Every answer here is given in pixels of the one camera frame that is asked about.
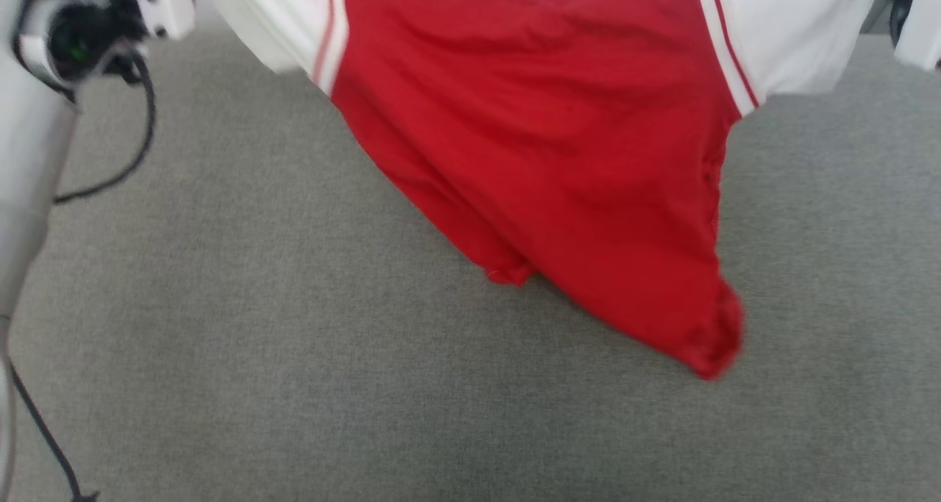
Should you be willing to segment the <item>red and white jersey shirt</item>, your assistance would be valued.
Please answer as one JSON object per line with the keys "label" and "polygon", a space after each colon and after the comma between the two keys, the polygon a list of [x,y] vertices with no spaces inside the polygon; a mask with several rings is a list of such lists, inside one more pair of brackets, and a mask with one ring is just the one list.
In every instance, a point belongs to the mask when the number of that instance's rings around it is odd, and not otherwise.
{"label": "red and white jersey shirt", "polygon": [[832,89],[873,0],[212,2],[491,281],[540,274],[714,379],[743,340],[717,254],[727,137]]}

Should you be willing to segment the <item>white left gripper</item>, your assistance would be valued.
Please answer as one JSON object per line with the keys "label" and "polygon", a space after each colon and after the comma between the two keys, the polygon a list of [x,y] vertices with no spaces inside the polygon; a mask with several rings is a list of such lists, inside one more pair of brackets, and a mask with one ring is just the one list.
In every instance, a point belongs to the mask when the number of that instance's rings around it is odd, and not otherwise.
{"label": "white left gripper", "polygon": [[138,0],[138,6],[151,36],[181,40],[195,29],[195,0]]}

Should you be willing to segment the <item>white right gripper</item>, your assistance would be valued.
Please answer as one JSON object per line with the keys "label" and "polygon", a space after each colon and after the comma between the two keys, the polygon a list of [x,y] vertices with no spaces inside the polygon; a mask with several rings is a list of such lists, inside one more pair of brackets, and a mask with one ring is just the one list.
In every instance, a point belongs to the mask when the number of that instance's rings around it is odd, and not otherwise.
{"label": "white right gripper", "polygon": [[904,65],[941,72],[941,0],[895,0],[894,52]]}

